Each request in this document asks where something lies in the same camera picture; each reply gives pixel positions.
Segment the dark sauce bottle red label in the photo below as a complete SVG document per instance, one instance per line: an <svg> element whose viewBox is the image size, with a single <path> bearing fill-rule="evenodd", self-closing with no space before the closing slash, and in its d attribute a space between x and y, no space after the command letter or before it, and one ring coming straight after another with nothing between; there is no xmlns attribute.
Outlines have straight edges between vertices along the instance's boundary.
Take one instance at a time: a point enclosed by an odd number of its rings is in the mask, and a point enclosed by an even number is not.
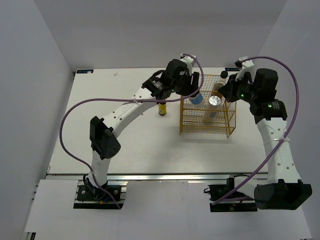
<svg viewBox="0 0 320 240"><path fill-rule="evenodd" d="M220 99L223 98L223 95L219 93L218 90L226 84L227 77L228 77L227 71L224 70L220 73L218 80L215 82L215 84L212 87L212 92L211 92L212 96L217 96Z"/></svg>

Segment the white jar blue label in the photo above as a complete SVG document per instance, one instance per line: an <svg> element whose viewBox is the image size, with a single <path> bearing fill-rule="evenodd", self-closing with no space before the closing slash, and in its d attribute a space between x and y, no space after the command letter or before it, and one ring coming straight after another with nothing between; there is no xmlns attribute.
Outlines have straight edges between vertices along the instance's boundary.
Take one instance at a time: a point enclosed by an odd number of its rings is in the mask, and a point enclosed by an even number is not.
<svg viewBox="0 0 320 240"><path fill-rule="evenodd" d="M201 109L205 106L205 100L200 92L198 92L195 96L189 97L188 99L197 109Z"/></svg>

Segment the white granule jar silver lid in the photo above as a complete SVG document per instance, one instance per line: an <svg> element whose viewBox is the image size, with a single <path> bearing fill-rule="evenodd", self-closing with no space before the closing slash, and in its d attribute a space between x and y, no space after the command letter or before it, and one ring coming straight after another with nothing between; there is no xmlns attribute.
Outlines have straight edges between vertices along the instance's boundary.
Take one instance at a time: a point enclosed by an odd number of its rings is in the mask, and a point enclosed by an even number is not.
<svg viewBox="0 0 320 240"><path fill-rule="evenodd" d="M206 104L204 120L203 120L205 125L210 125L213 122L217 114L217 111L221 105L221 102L222 100L219 96L212 95L209 97L208 102Z"/></svg>

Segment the small yellow-label bottle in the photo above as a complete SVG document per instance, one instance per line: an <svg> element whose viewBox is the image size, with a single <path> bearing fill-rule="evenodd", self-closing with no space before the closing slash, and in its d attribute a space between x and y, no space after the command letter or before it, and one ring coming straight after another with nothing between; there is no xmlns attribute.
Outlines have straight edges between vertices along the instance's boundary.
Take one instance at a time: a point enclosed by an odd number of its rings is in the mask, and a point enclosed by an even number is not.
<svg viewBox="0 0 320 240"><path fill-rule="evenodd" d="M161 102L158 104L158 114L160 116L165 116L167 114L167 105L165 102Z"/></svg>

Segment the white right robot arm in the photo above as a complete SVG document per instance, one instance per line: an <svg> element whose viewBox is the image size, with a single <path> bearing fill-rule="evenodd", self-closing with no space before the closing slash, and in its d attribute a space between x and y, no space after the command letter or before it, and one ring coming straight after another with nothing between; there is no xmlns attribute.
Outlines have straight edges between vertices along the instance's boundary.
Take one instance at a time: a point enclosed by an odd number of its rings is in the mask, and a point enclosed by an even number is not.
<svg viewBox="0 0 320 240"><path fill-rule="evenodd" d="M249 72L229 77L218 91L230 102L238 100L249 104L260 132L267 165L267 183L259 184L253 177L236 176L225 188L226 195L236 200L243 194L254 199L260 210L296 210L312 195L310 184L303 183L298 173L287 138L287 111L276 99L278 73L260 68L255 78Z"/></svg>

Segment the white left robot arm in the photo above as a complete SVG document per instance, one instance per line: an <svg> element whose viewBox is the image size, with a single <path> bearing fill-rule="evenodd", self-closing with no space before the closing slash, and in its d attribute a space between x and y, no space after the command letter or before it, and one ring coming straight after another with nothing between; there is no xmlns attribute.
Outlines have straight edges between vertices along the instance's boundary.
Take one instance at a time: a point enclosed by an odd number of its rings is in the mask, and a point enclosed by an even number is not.
<svg viewBox="0 0 320 240"><path fill-rule="evenodd" d="M193 72L194 65L189 56L171 60L165 70L155 72L142 84L131 97L132 102L126 101L103 118L91 119L92 172L85 179L90 196L96 200L105 196L111 158L121 149L118 137L131 122L172 93L184 97L197 94L199 73Z"/></svg>

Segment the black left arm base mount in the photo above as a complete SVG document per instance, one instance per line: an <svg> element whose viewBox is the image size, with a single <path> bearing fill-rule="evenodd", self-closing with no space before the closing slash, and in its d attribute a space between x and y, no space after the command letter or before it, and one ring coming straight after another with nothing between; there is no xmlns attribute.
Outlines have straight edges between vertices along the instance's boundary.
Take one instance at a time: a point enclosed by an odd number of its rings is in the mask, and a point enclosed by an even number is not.
<svg viewBox="0 0 320 240"><path fill-rule="evenodd" d="M94 194L85 183L79 184L76 189L73 208L85 210L120 210L126 199L127 186L108 184L105 186L105 189L112 195L115 202L105 191L98 189L98 192Z"/></svg>

